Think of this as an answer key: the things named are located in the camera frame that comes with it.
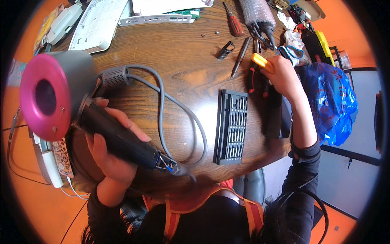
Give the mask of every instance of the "wooden table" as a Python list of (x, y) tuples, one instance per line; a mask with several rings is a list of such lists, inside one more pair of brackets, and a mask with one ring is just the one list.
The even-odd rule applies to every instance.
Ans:
[[(238, 1), (226, 0), (230, 10), (240, 20), (246, 36), (244, 17)], [(277, 27), (274, 32), (276, 45), (283, 39), (284, 25), (272, 9)], [(67, 50), (73, 32), (52, 48)], [(201, 18), (192, 24), (150, 23), (118, 27), (108, 50), (92, 54), (98, 71), (124, 64), (144, 64), (155, 69), (162, 77), (165, 92), (190, 108), (201, 121), (207, 136), (207, 157), (193, 169), (198, 186), (228, 180), (266, 166), (287, 155), (291, 148), (289, 139), (267, 140), (262, 133), (264, 101), (258, 93), (250, 94), (248, 102), (247, 133), (243, 160), (240, 164), (219, 166), (213, 163), (215, 146), (218, 90), (229, 89), (247, 92), (246, 76), (252, 54), (251, 42), (236, 77), (230, 79), (232, 69), (245, 37), (230, 34), (222, 1), (215, 1), (210, 8), (201, 10)], [(236, 49), (224, 60), (215, 56), (228, 42)], [(273, 51), (263, 51), (267, 58)], [(154, 78), (141, 72), (141, 77), (156, 84)], [(136, 82), (106, 96), (109, 107), (124, 111), (130, 119), (148, 134), (151, 144), (163, 151), (157, 129), (158, 93)], [(177, 105), (165, 100), (164, 135), (174, 158), (180, 162), (197, 161), (203, 150), (202, 137), (196, 124)], [(90, 192), (104, 178), (90, 155), (84, 135), (75, 131), (68, 140), (74, 166), (74, 185), (80, 191)], [(171, 176), (169, 173), (147, 171), (138, 168), (132, 186), (147, 192), (166, 193), (188, 189), (188, 177)]]

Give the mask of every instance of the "orange wall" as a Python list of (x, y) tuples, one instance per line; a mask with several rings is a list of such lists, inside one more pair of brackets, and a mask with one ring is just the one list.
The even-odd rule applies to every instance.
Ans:
[[(339, 211), (334, 210), (333, 208), (325, 205), (326, 211), (329, 217), (329, 229), (324, 238), (323, 244), (341, 244), (345, 238), (352, 231), (353, 227), (356, 224), (356, 220), (351, 219), (350, 217), (340, 213)], [(325, 217), (322, 216), (320, 221), (312, 230), (312, 237), (310, 238), (310, 244), (317, 244), (324, 234), (325, 230)]]
[[(56, 6), (62, 3), (64, 5), (69, 4), (67, 0), (46, 0), (41, 5), (21, 38), (14, 55), (16, 60), (28, 62), (33, 57), (33, 46), (42, 21)], [(12, 118), (19, 105), (19, 88), (6, 87), (1, 118), (3, 129), (11, 126)], [(21, 110), (17, 125), (25, 124), (23, 110)], [(8, 136), (9, 130), (4, 132), (2, 139), (5, 145), (8, 144)], [(28, 137), (27, 127), (15, 129), (10, 154), (10, 164), (18, 174), (44, 182), (38, 167), (32, 140)], [(51, 185), (41, 185), (31, 182), (20, 178), (10, 170), (8, 172), (15, 190), (14, 194), (22, 206), (21, 211), (26, 213), (27, 219), (33, 226), (33, 229), (42, 238), (44, 243), (60, 243), (74, 217), (85, 203), (85, 200), (77, 197), (68, 197), (60, 189), (56, 189)], [(74, 195), (71, 190), (64, 190), (68, 194)], [(62, 243), (80, 243), (81, 234), (87, 224), (87, 220), (87, 208), (85, 205)]]
[(320, 0), (317, 4), (326, 17), (313, 22), (313, 27), (324, 33), (329, 46), (337, 46), (339, 51), (346, 51), (352, 68), (376, 67), (370, 45), (343, 1)]

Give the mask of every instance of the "white cable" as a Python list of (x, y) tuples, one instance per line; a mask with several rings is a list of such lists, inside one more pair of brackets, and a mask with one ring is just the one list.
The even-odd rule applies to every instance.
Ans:
[(67, 193), (62, 189), (62, 187), (60, 187), (60, 189), (61, 189), (62, 192), (65, 193), (67, 196), (77, 197), (77, 196), (72, 196), (72, 195), (67, 194)]
[(88, 198), (82, 198), (79, 194), (77, 194), (77, 192), (74, 190), (74, 188), (72, 186), (72, 182), (71, 182), (71, 179), (69, 178), (69, 176), (67, 176), (66, 178), (68, 179), (68, 182), (71, 185), (71, 188), (72, 188), (73, 192), (76, 194), (76, 196), (80, 197), (83, 200), (88, 200)]

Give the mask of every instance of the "sticker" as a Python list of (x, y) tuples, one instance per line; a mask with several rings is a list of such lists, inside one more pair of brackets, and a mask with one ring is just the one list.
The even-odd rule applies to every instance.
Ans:
[(316, 61), (317, 61), (318, 63), (321, 63), (321, 58), (319, 57), (318, 54), (316, 54)]
[(65, 138), (59, 141), (53, 141), (51, 144), (53, 145), (54, 158), (60, 174), (73, 178), (73, 170), (70, 164)]

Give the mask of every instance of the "circuit board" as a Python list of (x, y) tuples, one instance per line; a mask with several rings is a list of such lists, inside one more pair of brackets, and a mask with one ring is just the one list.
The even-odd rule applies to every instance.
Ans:
[(185, 10), (179, 10), (174, 12), (169, 12), (165, 14), (185, 14), (185, 15), (192, 15), (193, 19), (199, 19), (200, 18), (200, 9), (185, 9)]

